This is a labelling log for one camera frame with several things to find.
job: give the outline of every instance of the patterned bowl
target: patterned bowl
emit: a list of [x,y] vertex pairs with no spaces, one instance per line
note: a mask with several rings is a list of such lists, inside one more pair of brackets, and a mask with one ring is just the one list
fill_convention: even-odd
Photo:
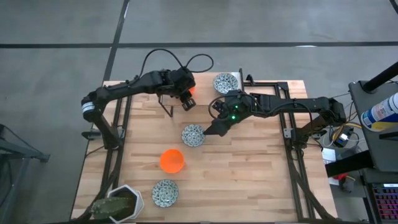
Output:
[[162,208],[172,206],[178,198],[178,186],[172,180],[161,180],[152,189],[152,200]]
[[205,130],[198,124],[190,124],[182,131],[182,141],[191,147],[198,147],[205,141]]
[[239,88],[238,79],[230,73],[220,73],[213,80],[214,89],[225,95],[230,90]]

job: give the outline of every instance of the spray can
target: spray can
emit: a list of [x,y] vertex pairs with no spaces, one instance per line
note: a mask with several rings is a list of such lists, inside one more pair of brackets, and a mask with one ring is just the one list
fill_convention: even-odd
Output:
[[365,111],[361,121],[371,131],[383,131],[398,125],[398,93]]

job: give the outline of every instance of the concrete floor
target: concrete floor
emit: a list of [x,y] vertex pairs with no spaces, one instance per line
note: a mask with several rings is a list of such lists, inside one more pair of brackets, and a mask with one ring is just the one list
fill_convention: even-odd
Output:
[[[112,43],[123,0],[5,0],[0,44]],[[120,42],[398,41],[398,15],[388,0],[147,0],[131,1]],[[118,49],[111,80],[132,78],[150,49]],[[110,49],[0,49],[0,123],[51,154],[32,162],[13,223],[68,220],[90,124],[80,100],[103,80]],[[305,80],[309,96],[348,91],[397,61],[398,47],[269,47],[172,49],[186,62],[210,54],[213,71],[251,73],[257,80]],[[205,68],[197,58],[192,69]],[[146,71],[177,68],[162,52]],[[339,99],[350,102],[345,96]],[[336,200],[339,217],[363,211]]]

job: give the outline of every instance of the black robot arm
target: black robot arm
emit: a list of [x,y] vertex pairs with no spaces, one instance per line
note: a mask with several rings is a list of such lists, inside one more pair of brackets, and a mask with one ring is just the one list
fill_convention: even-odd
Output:
[[193,108],[196,103],[189,89],[195,86],[192,72],[182,67],[178,70],[152,71],[141,77],[126,80],[113,86],[102,86],[85,96],[81,101],[83,117],[96,125],[102,134],[105,149],[117,149],[122,140],[115,127],[109,125],[103,116],[106,105],[112,101],[138,93],[169,95],[179,98],[185,111]]
[[313,134],[321,134],[327,126],[340,126],[346,122],[343,105],[333,98],[281,99],[275,95],[250,93],[241,90],[229,91],[225,101],[216,100],[209,105],[219,112],[206,135],[224,136],[234,124],[250,116],[267,118],[279,113],[319,113],[319,116],[302,128],[290,130],[292,144],[303,148]]

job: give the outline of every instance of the wooden table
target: wooden table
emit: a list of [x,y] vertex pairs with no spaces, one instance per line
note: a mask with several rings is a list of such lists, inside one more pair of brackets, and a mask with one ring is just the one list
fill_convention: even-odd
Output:
[[[182,142],[181,132],[186,125],[200,124],[204,128],[210,125],[212,118],[207,105],[218,96],[212,87],[216,74],[195,74],[193,98],[197,105],[188,112],[178,100],[164,97],[165,105],[175,105],[173,118],[167,116],[155,95],[133,96],[119,185],[128,184],[142,193],[145,207],[137,222],[296,221],[278,116],[250,117],[233,126],[224,137],[206,136],[204,145],[198,148]],[[291,98],[307,97],[303,81],[286,82]],[[245,87],[245,91],[275,94],[267,87]],[[113,101],[104,112],[109,123],[115,107]],[[295,114],[295,117],[298,127],[308,122],[308,114]],[[102,144],[101,140],[90,142],[88,152]],[[159,167],[160,155],[167,149],[183,152],[185,167],[178,174],[166,174]],[[73,218],[98,193],[105,157],[102,150],[86,158]],[[308,146],[304,161],[311,190],[328,212],[336,216],[319,147]],[[170,208],[159,208],[152,201],[152,188],[162,179],[174,180],[179,187],[178,200]]]

